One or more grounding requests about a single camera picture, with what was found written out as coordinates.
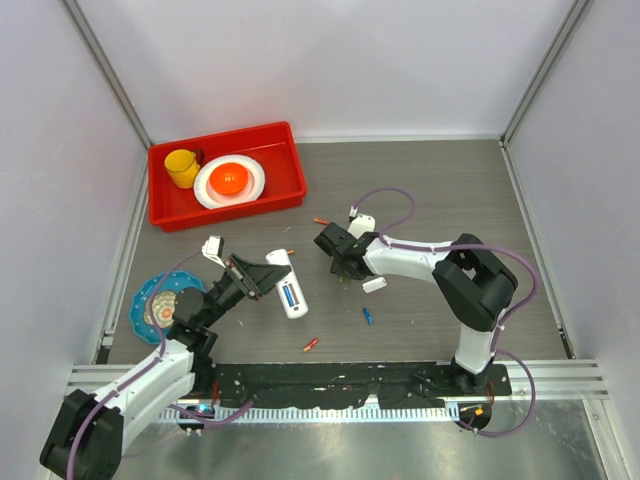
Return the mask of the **white remote control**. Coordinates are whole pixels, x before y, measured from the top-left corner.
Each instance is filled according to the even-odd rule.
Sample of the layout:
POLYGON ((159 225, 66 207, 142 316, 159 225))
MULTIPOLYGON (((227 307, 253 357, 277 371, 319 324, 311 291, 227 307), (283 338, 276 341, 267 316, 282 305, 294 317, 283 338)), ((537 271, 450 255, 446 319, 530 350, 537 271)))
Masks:
POLYGON ((276 284, 276 290, 288 319, 299 319, 309 311, 307 302, 286 249, 269 252, 265 259, 268 264, 290 268, 287 275, 276 284))

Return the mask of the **white battery cover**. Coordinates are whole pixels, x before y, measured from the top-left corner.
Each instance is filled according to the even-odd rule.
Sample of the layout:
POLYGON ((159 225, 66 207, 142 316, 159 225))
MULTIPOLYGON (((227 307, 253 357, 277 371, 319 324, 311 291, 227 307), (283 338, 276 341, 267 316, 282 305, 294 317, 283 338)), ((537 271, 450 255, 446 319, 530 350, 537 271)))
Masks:
POLYGON ((364 282, 362 284, 362 290, 366 293, 373 293, 375 291, 381 290, 382 288, 385 288, 387 286, 387 281, 384 277, 380 276, 377 278, 374 278, 372 280, 369 280, 367 282, 364 282))

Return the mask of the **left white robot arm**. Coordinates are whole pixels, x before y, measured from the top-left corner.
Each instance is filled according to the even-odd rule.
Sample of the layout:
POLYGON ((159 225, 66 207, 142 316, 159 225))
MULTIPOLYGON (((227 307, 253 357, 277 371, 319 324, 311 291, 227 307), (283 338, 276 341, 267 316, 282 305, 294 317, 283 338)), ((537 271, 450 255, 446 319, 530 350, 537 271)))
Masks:
POLYGON ((292 272, 284 249, 270 252, 264 263, 231 255, 210 290, 179 291, 174 324, 147 358, 93 393, 76 389, 64 397, 40 464, 63 479, 112 478, 129 446, 163 410, 185 395, 200 399, 211 391, 217 336, 210 326, 241 300, 279 289, 292 272))

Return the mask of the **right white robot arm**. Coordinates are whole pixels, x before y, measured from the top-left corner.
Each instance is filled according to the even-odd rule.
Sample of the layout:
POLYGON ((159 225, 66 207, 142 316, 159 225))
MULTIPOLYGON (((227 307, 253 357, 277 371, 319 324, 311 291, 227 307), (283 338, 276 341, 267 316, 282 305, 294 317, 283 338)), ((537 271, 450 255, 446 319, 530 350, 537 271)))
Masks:
POLYGON ((314 243, 331 258, 331 273, 361 280, 366 293, 384 288, 389 275, 437 286, 461 324, 450 382, 465 395, 487 384, 497 323, 511 304, 518 281, 477 237, 463 234, 453 242, 406 242, 375 231, 357 235, 331 222, 314 243))

